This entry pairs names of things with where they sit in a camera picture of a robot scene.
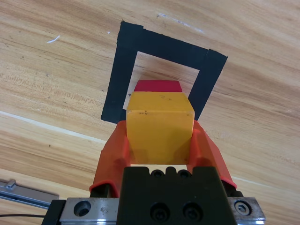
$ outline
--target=wood grain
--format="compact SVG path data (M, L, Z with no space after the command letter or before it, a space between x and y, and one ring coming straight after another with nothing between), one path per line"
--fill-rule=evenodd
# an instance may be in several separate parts
M296 0L0 0L0 179L88 196L115 128L100 117L125 20L228 56L199 122L267 224L299 224L299 15ZM188 94L197 73L139 53L128 94L140 78L179 80ZM43 213L5 204L1 213ZM0 219L24 221L41 220Z

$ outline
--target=black tape square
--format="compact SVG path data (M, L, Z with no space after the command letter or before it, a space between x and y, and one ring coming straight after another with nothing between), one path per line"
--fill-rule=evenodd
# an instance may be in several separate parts
M123 105L137 52L199 70L188 96L195 111L195 120L198 120L227 57L214 50L176 40L125 21L121 22L101 119L112 123L126 119L126 110L123 109Z

